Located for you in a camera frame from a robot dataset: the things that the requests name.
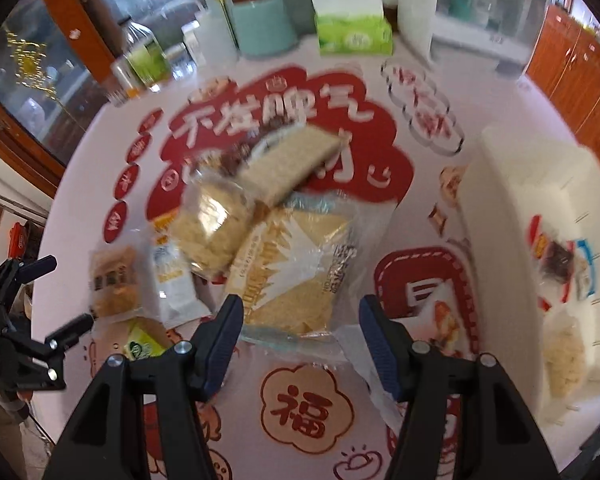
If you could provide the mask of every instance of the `white bottle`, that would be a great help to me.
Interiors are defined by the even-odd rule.
[[[228,68],[238,61],[231,32],[223,15],[203,10],[196,20],[182,27],[184,43],[198,68]]]

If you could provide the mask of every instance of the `teal container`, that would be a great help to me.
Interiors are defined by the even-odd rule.
[[[243,56],[275,56],[298,44],[284,0],[232,0],[229,13]]]

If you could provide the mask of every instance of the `bread package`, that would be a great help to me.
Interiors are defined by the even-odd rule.
[[[243,188],[210,171],[197,173],[171,224],[171,237],[193,272],[211,280],[231,264],[253,213],[254,201]]]
[[[225,292],[242,298],[246,325],[323,333],[354,254],[346,216],[275,208],[240,248]]]

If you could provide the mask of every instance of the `blue gripper pad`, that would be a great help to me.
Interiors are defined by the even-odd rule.
[[[213,321],[200,325],[191,339],[196,349],[195,377],[202,379],[202,400],[213,397],[222,387],[224,375],[238,341],[244,307],[235,294],[229,295]]]
[[[378,312],[384,317],[382,307],[375,296],[365,296],[360,301],[360,328],[365,336],[366,346],[376,365],[382,387],[398,401],[400,397],[400,381],[398,380],[398,359],[392,351],[389,341],[384,335],[377,319]]]

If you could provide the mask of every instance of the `storage box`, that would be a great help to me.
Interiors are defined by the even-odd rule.
[[[481,350],[504,366],[562,469],[600,423],[600,164],[575,143],[488,128],[458,199],[477,273]],[[548,314],[538,307],[526,240],[536,214],[563,240],[586,238],[594,252],[595,295],[572,294]],[[542,355],[543,330],[560,309],[578,320],[587,363],[584,384],[565,399],[551,398]]]

